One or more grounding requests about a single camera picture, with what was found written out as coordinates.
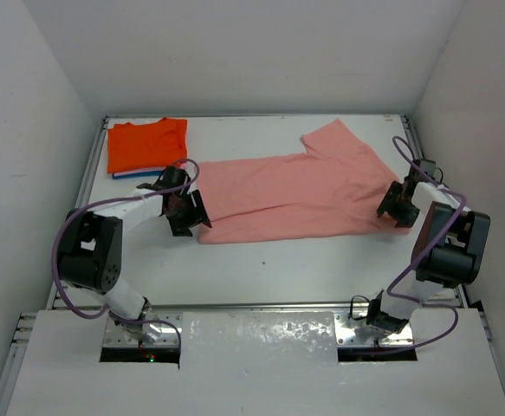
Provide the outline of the pink t-shirt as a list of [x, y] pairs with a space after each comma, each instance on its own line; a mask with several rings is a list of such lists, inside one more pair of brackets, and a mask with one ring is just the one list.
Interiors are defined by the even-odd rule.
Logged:
[[396, 175], [342, 121], [301, 142], [302, 153], [202, 163], [197, 187], [211, 225], [199, 243], [406, 234], [376, 213]]

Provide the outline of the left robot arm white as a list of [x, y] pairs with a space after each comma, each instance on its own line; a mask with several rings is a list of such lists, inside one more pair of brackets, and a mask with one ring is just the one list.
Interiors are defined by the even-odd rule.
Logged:
[[[195, 161], [191, 176], [168, 166], [153, 183], [137, 185], [131, 194], [73, 209], [58, 230], [52, 248], [52, 277], [60, 298], [76, 315], [93, 320], [106, 312], [115, 320], [141, 325], [147, 299], [121, 277], [124, 234], [152, 218], [165, 218], [174, 237], [190, 237], [197, 225], [211, 227], [200, 191]], [[63, 285], [95, 296], [101, 310], [89, 314], [69, 299]]]

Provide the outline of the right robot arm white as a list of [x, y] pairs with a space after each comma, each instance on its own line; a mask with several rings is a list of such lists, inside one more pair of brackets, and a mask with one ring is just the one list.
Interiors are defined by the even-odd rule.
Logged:
[[413, 160], [408, 175], [392, 182], [377, 209], [378, 217], [392, 218], [400, 229], [410, 229], [420, 212], [426, 213], [405, 271], [370, 300], [365, 317], [349, 316], [359, 324], [356, 335], [367, 341], [400, 333], [435, 294], [469, 285], [478, 276], [491, 218], [436, 182], [436, 168], [432, 160]]

